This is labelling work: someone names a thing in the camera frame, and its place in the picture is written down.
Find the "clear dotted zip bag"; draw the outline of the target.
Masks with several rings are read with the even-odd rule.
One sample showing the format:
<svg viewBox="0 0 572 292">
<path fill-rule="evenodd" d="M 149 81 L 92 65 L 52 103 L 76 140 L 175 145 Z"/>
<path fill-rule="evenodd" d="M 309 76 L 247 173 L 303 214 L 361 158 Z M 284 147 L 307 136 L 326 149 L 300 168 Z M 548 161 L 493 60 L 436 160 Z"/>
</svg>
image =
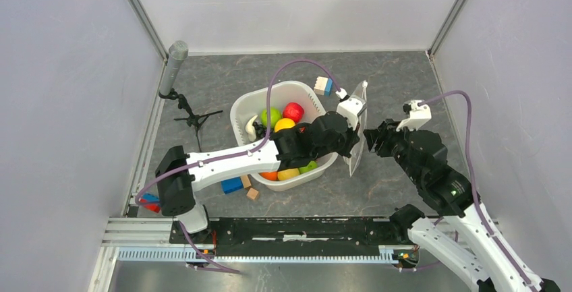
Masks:
<svg viewBox="0 0 572 292">
<path fill-rule="evenodd" d="M 355 90 L 353 91 L 351 98 L 357 99 L 362 103 L 362 110 L 357 114 L 358 125 L 356 126 L 359 142 L 351 150 L 351 158 L 348 159 L 347 163 L 349 165 L 349 176 L 352 177 L 356 172 L 362 155 L 364 152 L 364 145 L 366 139 L 363 131 L 367 126 L 367 87 L 368 82 L 363 80 L 359 83 Z"/>
</svg>

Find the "yellow apple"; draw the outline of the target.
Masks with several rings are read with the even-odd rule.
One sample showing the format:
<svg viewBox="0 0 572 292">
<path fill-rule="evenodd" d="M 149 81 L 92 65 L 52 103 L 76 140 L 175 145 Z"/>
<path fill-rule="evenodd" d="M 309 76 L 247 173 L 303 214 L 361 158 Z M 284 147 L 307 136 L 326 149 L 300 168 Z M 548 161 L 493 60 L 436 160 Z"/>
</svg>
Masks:
<svg viewBox="0 0 572 292">
<path fill-rule="evenodd" d="M 282 129 L 290 129 L 296 126 L 296 122 L 290 118 L 282 118 L 275 123 L 274 132 L 278 132 Z"/>
</svg>

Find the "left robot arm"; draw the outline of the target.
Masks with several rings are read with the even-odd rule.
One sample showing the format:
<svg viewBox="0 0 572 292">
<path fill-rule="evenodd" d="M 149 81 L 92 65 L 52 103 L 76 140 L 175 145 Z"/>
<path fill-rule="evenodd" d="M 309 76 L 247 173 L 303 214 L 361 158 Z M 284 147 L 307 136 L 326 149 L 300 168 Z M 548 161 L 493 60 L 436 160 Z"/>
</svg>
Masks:
<svg viewBox="0 0 572 292">
<path fill-rule="evenodd" d="M 242 175 L 305 167 L 330 153 L 350 158 L 363 128 L 362 117 L 329 111 L 311 123 L 282 129 L 245 146 L 198 154 L 174 146 L 155 171 L 161 213 L 182 216 L 188 237 L 204 243 L 212 234 L 212 225 L 206 209 L 195 201 L 195 192 Z"/>
</svg>

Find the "small green lime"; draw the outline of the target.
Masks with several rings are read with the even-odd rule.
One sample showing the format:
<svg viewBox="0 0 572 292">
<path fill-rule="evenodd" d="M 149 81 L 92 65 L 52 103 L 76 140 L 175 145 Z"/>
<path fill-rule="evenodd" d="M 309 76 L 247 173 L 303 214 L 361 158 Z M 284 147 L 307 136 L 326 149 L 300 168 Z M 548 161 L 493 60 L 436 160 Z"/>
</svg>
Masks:
<svg viewBox="0 0 572 292">
<path fill-rule="evenodd" d="M 306 166 L 299 167 L 298 171 L 300 174 L 308 173 L 313 171 L 318 167 L 318 163 L 315 160 L 311 160 Z"/>
</svg>

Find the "red apple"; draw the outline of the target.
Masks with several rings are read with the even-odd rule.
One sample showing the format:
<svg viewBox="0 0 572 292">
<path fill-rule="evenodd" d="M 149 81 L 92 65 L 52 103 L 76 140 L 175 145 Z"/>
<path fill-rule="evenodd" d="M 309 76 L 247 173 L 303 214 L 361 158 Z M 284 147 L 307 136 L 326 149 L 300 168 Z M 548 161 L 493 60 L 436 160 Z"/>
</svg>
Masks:
<svg viewBox="0 0 572 292">
<path fill-rule="evenodd" d="M 283 118 L 288 118 L 295 123 L 298 123 L 302 120 L 304 113 L 304 108 L 300 104 L 290 102 L 283 109 L 282 116 Z"/>
</svg>

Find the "white and blue block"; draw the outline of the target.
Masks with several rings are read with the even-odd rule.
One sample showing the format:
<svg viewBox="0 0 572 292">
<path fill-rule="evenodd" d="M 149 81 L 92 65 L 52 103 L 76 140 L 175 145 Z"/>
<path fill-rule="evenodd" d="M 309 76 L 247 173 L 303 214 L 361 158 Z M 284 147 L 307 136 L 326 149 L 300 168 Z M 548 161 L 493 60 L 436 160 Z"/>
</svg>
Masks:
<svg viewBox="0 0 572 292">
<path fill-rule="evenodd" d="M 333 81 L 329 77 L 318 76 L 314 83 L 314 92 L 321 96 L 330 96 Z"/>
</svg>

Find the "yellow bumpy lemon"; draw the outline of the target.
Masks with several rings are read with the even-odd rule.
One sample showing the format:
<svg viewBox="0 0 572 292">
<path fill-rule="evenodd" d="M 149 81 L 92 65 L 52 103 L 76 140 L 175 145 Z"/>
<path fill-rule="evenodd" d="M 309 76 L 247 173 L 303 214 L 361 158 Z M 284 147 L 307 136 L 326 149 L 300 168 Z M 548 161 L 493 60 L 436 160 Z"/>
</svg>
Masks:
<svg viewBox="0 0 572 292">
<path fill-rule="evenodd" d="M 297 177 L 299 175 L 300 175 L 300 171 L 297 168 L 285 169 L 285 170 L 277 172 L 277 179 L 279 181 L 287 181 L 287 180 L 292 179 L 294 177 Z"/>
</svg>

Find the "orange fruit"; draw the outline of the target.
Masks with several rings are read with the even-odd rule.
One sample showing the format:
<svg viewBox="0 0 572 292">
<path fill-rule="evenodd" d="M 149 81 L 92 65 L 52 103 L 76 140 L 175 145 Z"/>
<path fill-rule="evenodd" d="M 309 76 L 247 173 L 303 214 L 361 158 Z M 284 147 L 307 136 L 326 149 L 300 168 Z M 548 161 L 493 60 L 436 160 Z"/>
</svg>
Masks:
<svg viewBox="0 0 572 292">
<path fill-rule="evenodd" d="M 261 172 L 261 173 L 259 173 L 259 175 L 268 181 L 277 181 L 278 180 L 278 172 L 277 171 Z"/>
</svg>

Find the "white garlic clove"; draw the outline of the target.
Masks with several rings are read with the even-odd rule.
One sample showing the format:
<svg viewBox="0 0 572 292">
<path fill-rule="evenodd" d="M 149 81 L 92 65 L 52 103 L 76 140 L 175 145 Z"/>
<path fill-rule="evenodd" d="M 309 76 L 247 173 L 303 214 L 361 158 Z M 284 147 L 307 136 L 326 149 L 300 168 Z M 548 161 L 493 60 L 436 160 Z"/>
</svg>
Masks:
<svg viewBox="0 0 572 292">
<path fill-rule="evenodd" d="M 245 132 L 247 133 L 250 142 L 255 142 L 257 140 L 257 130 L 256 130 L 257 118 L 258 116 L 255 115 L 245 124 Z"/>
</svg>

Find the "white plastic basket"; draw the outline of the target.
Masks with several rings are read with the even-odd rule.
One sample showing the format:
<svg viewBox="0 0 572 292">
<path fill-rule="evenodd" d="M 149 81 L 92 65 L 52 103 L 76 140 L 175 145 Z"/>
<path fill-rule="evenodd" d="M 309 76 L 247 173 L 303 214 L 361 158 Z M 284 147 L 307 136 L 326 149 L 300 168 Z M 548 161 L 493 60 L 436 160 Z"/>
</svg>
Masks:
<svg viewBox="0 0 572 292">
<path fill-rule="evenodd" d="M 248 139 L 245 126 L 253 116 L 261 115 L 262 110 L 266 107 L 266 93 L 266 88 L 255 90 L 242 95 L 233 103 L 230 110 L 230 120 L 238 145 L 243 146 L 251 142 Z M 287 104 L 292 102 L 301 105 L 304 109 L 303 122 L 310 123 L 318 116 L 326 113 L 319 97 L 308 85 L 298 81 L 285 81 L 273 86 L 270 96 L 271 107 L 282 111 Z M 338 154 L 336 153 L 320 157 L 316 160 L 317 168 L 284 181 L 271 181 L 258 173 L 253 174 L 252 178 L 272 191 L 282 192 L 320 177 L 337 158 Z"/>
</svg>

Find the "tan wooden block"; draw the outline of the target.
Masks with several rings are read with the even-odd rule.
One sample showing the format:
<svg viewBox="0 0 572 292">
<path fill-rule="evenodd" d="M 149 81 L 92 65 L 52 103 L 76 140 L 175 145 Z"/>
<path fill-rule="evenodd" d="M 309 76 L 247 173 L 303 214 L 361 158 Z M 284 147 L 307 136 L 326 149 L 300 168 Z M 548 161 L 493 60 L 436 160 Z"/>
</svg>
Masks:
<svg viewBox="0 0 572 292">
<path fill-rule="evenodd" d="M 244 189 L 250 189 L 252 187 L 252 183 L 248 175 L 242 175 L 240 179 Z"/>
</svg>

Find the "grey microphone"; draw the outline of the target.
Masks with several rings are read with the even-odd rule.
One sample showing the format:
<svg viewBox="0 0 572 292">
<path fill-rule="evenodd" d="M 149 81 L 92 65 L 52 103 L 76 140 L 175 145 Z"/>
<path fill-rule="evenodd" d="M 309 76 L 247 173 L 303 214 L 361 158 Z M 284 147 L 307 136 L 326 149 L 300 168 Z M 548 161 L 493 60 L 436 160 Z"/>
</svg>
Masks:
<svg viewBox="0 0 572 292">
<path fill-rule="evenodd" d="M 170 95 L 171 89 L 178 76 L 183 62 L 188 58 L 189 47 L 185 41 L 176 40 L 168 51 L 167 64 L 159 86 L 159 96 L 165 98 Z"/>
</svg>

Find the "red blue block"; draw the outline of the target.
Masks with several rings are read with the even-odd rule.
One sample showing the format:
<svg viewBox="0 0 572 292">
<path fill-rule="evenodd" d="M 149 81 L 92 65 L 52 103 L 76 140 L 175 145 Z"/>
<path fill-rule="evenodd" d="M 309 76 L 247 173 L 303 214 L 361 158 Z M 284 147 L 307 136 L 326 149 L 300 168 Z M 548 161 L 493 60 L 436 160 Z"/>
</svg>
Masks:
<svg viewBox="0 0 572 292">
<path fill-rule="evenodd" d="M 140 198 L 140 203 L 145 209 L 150 210 L 154 213 L 158 214 L 161 211 L 159 197 L 154 194 L 150 193 L 143 194 L 142 197 Z"/>
</svg>

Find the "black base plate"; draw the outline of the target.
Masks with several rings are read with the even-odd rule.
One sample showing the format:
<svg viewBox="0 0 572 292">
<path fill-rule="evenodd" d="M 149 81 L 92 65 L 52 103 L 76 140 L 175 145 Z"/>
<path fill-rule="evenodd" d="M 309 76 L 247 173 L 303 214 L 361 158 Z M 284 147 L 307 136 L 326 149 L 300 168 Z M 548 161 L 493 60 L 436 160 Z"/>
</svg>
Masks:
<svg viewBox="0 0 572 292">
<path fill-rule="evenodd" d="M 411 245 L 388 218 L 369 216 L 210 218 L 190 238 L 216 256 L 375 256 L 381 245 Z"/>
</svg>

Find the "aluminium rail frame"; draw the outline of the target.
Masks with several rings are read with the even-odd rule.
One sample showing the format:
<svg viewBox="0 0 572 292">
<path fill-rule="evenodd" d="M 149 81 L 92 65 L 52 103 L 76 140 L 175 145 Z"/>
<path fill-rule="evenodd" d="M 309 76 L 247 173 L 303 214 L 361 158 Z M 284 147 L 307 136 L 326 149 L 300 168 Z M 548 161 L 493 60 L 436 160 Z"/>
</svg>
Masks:
<svg viewBox="0 0 572 292">
<path fill-rule="evenodd" d="M 455 240 L 461 247 L 468 245 L 460 234 L 445 220 L 428 218 L 443 236 Z M 213 245 L 198 248 L 190 235 L 199 233 L 195 227 L 186 227 L 182 216 L 173 218 L 111 218 L 105 228 L 102 245 L 115 247 L 118 256 L 133 261 L 182 261 L 190 264 L 219 263 L 294 263 L 294 264 L 388 264 L 414 268 L 420 252 L 426 249 L 411 242 L 409 246 L 385 246 L 378 248 L 375 256 L 216 256 Z"/>
</svg>

